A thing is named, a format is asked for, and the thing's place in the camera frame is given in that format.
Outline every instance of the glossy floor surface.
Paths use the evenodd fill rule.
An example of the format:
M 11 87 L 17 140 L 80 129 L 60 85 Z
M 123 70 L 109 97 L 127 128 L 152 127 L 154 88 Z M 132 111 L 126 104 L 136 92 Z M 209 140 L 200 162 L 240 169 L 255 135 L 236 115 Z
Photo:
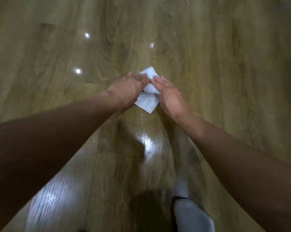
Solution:
M 149 66 L 206 120 L 291 163 L 291 0 L 0 0 L 0 122 Z M 160 107 L 136 106 L 3 231 L 170 231 L 179 178 L 216 231 L 263 231 Z

